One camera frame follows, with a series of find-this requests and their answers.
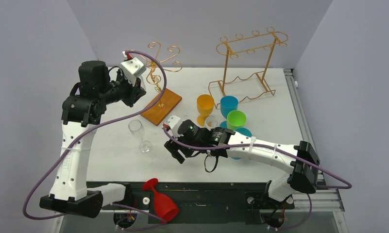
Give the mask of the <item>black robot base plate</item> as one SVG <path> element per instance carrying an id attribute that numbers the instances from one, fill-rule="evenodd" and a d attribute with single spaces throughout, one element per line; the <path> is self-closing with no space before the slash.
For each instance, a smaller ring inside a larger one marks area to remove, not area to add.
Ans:
<path id="1" fill-rule="evenodd" d="M 170 183 L 155 189 L 169 196 L 179 208 L 172 224 L 260 224 L 261 215 L 279 217 L 294 204 L 269 200 L 265 183 Z"/>

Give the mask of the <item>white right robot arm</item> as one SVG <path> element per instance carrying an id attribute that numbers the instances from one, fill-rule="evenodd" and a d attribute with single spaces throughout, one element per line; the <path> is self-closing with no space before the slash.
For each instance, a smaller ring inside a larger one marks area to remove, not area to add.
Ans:
<path id="1" fill-rule="evenodd" d="M 167 120 L 162 128 L 169 137 L 164 146 L 179 163 L 205 154 L 216 159 L 247 159 L 282 170 L 283 175 L 268 181 L 262 194 L 263 203 L 268 207 L 286 201 L 295 192 L 314 194 L 317 191 L 320 160 L 309 142 L 271 143 L 227 128 L 202 128 L 176 116 Z"/>

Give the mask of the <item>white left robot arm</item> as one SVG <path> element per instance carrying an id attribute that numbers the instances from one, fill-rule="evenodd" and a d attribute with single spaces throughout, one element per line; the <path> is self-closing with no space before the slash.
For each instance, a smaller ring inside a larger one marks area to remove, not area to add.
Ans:
<path id="1" fill-rule="evenodd" d="M 79 81 L 62 105 L 60 163 L 54 184 L 40 199 L 43 209 L 95 218 L 101 208 L 115 202 L 122 209 L 133 203 L 133 195 L 121 184 L 88 190 L 86 174 L 95 127 L 107 106 L 118 101 L 132 107 L 146 94 L 141 75 L 146 66 L 137 58 L 123 61 L 112 80 L 103 61 L 86 61 L 78 69 Z"/>

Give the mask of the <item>red plastic goblet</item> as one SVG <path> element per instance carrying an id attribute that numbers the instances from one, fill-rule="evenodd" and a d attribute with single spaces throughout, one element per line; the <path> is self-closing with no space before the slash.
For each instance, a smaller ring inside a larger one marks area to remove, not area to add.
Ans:
<path id="1" fill-rule="evenodd" d="M 142 189 L 145 191 L 151 190 L 153 192 L 155 213 L 158 217 L 168 223 L 179 214 L 180 209 L 169 196 L 160 193 L 155 189 L 157 184 L 158 179 L 152 178 L 144 183 Z"/>

